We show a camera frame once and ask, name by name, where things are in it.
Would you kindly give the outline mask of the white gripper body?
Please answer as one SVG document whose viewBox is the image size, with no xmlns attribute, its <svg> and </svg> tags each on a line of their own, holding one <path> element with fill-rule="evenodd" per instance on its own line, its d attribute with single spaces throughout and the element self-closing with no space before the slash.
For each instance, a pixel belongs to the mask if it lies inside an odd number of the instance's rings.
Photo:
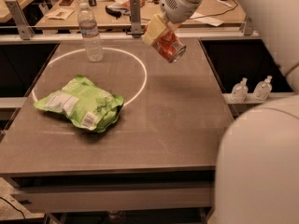
<svg viewBox="0 0 299 224">
<path fill-rule="evenodd" d="M 185 22 L 199 7 L 200 0 L 161 0 L 162 18 L 166 22 Z"/>
</svg>

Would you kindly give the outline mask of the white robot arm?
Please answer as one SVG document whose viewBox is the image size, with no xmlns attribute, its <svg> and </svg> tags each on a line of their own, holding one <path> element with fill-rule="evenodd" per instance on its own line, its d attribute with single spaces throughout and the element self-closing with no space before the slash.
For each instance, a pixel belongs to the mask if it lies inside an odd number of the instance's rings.
<svg viewBox="0 0 299 224">
<path fill-rule="evenodd" d="M 249 79 L 256 106 L 226 130 L 215 171 L 218 224 L 298 224 L 298 97 L 264 102 L 263 79 L 278 93 L 298 89 L 298 0 L 239 0 L 261 38 L 211 41 L 208 50 L 226 91 Z"/>
</svg>

